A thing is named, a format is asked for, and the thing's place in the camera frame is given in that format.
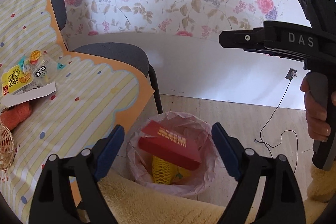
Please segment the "person's right hand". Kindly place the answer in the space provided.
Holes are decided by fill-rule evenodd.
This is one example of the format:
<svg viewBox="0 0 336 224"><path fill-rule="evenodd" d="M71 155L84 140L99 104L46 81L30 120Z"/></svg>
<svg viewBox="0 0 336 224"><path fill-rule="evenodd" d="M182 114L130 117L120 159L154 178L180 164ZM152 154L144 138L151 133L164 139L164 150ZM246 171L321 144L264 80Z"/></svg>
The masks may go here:
<svg viewBox="0 0 336 224"><path fill-rule="evenodd" d="M331 127L326 123L327 110L317 103L311 95L310 86L306 79L300 86L300 91L304 92L304 104L306 109L306 121L309 136L316 141L327 142L331 133Z"/></svg>

